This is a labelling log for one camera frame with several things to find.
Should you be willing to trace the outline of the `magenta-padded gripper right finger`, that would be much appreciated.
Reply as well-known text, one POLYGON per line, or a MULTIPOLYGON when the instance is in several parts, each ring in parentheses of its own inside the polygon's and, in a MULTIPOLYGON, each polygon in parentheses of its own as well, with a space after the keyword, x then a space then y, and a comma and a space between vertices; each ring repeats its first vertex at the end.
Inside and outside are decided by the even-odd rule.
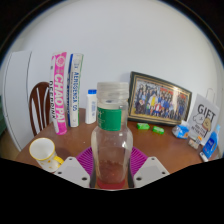
POLYGON ((169 172, 156 157, 147 157, 137 148, 133 148, 129 160, 128 186, 140 188, 157 181, 169 172))

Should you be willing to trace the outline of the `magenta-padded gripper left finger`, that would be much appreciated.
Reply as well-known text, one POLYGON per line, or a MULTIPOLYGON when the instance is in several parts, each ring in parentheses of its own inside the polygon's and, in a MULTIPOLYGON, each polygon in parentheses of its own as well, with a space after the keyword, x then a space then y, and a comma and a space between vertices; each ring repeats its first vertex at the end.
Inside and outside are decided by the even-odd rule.
POLYGON ((77 157, 69 156, 55 172, 55 175, 81 187, 94 188, 96 172, 92 148, 85 149, 77 157))

